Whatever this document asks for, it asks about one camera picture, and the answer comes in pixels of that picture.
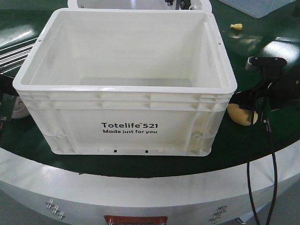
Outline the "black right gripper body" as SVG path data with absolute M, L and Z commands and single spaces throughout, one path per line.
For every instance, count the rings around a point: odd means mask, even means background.
M 246 91 L 246 100 L 253 104 L 267 98 L 272 111 L 300 103 L 300 66 L 285 72 L 287 61 L 280 57 L 249 57 L 246 70 L 257 70 L 261 76 L 258 84 Z

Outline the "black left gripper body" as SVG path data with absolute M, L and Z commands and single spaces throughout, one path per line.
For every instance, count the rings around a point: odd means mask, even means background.
M 0 92 L 12 96 L 19 96 L 12 85 L 14 78 L 6 75 L 0 75 Z

